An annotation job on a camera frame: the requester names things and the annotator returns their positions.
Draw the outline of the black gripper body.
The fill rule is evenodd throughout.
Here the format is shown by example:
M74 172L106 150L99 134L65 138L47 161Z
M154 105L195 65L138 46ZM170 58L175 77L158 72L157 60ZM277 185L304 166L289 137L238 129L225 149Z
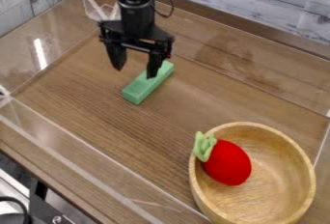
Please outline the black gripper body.
M125 28L122 21L101 21L101 40L118 42L126 49L134 49L145 53L158 51L165 58L171 56L174 36L157 24L147 29L141 27Z

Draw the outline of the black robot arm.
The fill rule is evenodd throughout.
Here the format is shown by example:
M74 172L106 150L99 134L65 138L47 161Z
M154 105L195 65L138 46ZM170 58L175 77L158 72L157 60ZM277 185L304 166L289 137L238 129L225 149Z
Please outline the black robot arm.
M117 4L121 18L98 22L113 67L123 69L127 49L134 49L149 54L147 78L154 78L171 57L174 36L157 25L155 0L118 0Z

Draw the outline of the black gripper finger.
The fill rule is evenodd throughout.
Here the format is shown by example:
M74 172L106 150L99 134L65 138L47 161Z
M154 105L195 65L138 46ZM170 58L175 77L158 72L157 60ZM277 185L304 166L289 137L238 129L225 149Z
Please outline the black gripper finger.
M147 77L149 78L154 78L158 76L158 71L163 65L163 60L165 60L165 55L161 52L153 51L150 53L149 64L147 64Z
M127 49L118 42L114 42L111 40L107 40L105 42L105 45L113 67L117 70L122 70L127 62Z

